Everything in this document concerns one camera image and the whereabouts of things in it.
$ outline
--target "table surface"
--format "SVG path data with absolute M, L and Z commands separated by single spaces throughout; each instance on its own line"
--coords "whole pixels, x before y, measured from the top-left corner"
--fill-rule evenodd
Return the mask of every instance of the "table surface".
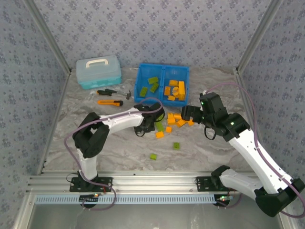
M 137 71 L 137 68 L 122 68 L 122 84 L 107 86 L 107 88 L 118 91 L 130 90 L 133 94 Z M 221 69 L 190 68 L 188 104 L 199 106 L 199 93 L 222 82 L 235 82 L 235 76 Z M 75 71 L 72 71 L 44 171 L 77 169 L 76 163 L 63 144 L 63 139 L 80 125 L 88 113 L 110 115 L 128 110 L 136 104 L 133 97 L 126 100 L 112 96 L 111 99 L 123 99 L 123 106 L 98 105 L 98 100 L 110 97 L 97 95 L 97 89 L 83 90 L 77 83 Z M 238 112 L 246 118 L 237 87 L 222 86 L 215 89 L 215 92 L 220 95 L 229 113 Z M 181 112 L 181 108 L 177 107 L 164 109 L 166 112 Z M 166 120 L 163 120 L 163 126 L 166 126 Z M 216 137 L 214 141 L 206 139 L 203 125 L 184 125 L 181 128 L 173 126 L 172 133 L 165 134 L 165 137 L 161 139 L 156 139 L 156 132 L 137 137 L 133 128 L 127 128 L 108 136 L 97 158 L 98 171 L 213 171 L 221 165 L 228 165 L 236 170 L 251 170 L 243 157 L 221 137 Z M 173 149 L 174 142 L 180 143 L 180 150 Z M 68 145 L 76 153 L 72 138 L 68 140 Z M 157 154 L 157 160 L 150 159 L 151 153 Z

